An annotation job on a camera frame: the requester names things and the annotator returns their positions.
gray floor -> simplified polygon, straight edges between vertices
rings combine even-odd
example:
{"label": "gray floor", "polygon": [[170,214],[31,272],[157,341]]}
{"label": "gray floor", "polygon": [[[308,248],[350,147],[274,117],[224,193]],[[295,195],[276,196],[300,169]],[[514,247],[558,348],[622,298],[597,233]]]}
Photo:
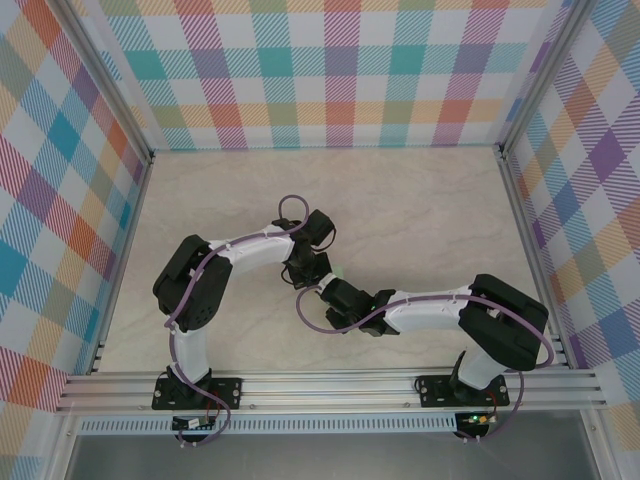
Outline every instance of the gray floor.
{"label": "gray floor", "polygon": [[478,444],[453,434],[225,435],[196,450],[162,437],[81,437],[68,480],[591,480],[578,412],[521,412]]}
{"label": "gray floor", "polygon": [[[277,218],[298,193],[338,228],[331,262],[359,288],[426,292],[492,273],[535,288],[490,148],[319,149],[160,154],[136,230],[100,371],[161,370],[165,320],[151,288],[181,240],[224,239]],[[292,202],[285,208],[300,218]],[[208,328],[216,370],[451,366],[468,338],[424,331],[373,338],[321,335],[301,324],[279,265],[230,283]],[[328,326],[317,298],[308,316]]]}

red wire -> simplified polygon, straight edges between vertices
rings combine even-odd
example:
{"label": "red wire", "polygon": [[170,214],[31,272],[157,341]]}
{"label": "red wire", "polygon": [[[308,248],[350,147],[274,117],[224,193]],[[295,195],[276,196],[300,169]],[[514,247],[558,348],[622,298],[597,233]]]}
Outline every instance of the red wire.
{"label": "red wire", "polygon": [[493,413],[491,415],[496,417],[496,420],[497,420],[498,419],[498,400],[496,399],[496,396],[494,395],[493,392],[487,392],[487,393],[489,394],[489,396],[493,400]]}

plaid backdrop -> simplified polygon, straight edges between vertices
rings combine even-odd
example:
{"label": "plaid backdrop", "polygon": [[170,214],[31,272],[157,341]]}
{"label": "plaid backdrop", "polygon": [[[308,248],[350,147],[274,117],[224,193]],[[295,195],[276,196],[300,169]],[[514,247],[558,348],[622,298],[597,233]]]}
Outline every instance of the plaid backdrop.
{"label": "plaid backdrop", "polygon": [[640,1],[601,0],[515,149],[560,313],[640,467]]}
{"label": "plaid backdrop", "polygon": [[4,480],[35,476],[66,376],[91,353],[143,163],[45,1],[0,12]]}
{"label": "plaid backdrop", "polygon": [[493,144],[562,0],[74,3],[151,142],[192,150]]}

marble surface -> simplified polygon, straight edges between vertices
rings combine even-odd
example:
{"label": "marble surface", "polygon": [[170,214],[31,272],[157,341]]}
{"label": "marble surface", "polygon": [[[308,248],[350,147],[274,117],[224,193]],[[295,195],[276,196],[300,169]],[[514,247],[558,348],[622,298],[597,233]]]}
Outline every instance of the marble surface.
{"label": "marble surface", "polygon": [[[168,332],[151,293],[182,239],[259,230],[278,200],[298,193],[338,228],[329,249],[347,280],[375,293],[459,287],[491,273],[535,296],[500,173],[490,148],[322,149],[159,154],[152,171],[100,371],[160,370]],[[285,215],[302,208],[287,204]],[[230,282],[208,325],[214,370],[451,366],[470,345],[461,331],[374,338],[323,335],[295,312],[296,293],[271,265]],[[325,305],[303,301],[328,327]]]}

black joint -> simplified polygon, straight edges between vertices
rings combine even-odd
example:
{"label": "black joint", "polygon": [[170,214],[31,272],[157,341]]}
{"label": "black joint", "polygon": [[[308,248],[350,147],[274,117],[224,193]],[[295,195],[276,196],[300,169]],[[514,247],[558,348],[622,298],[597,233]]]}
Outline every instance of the black joint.
{"label": "black joint", "polygon": [[[473,296],[508,308],[544,332],[549,311],[540,302],[487,274],[478,275],[470,289]],[[535,368],[541,342],[511,317],[470,301],[460,311],[458,325],[496,362],[523,372]]]}
{"label": "black joint", "polygon": [[[211,252],[198,235],[185,238],[153,285],[160,311],[171,315],[191,281],[191,272]],[[233,266],[229,259],[214,256],[195,283],[184,308],[176,318],[181,331],[204,327],[216,314]]]}

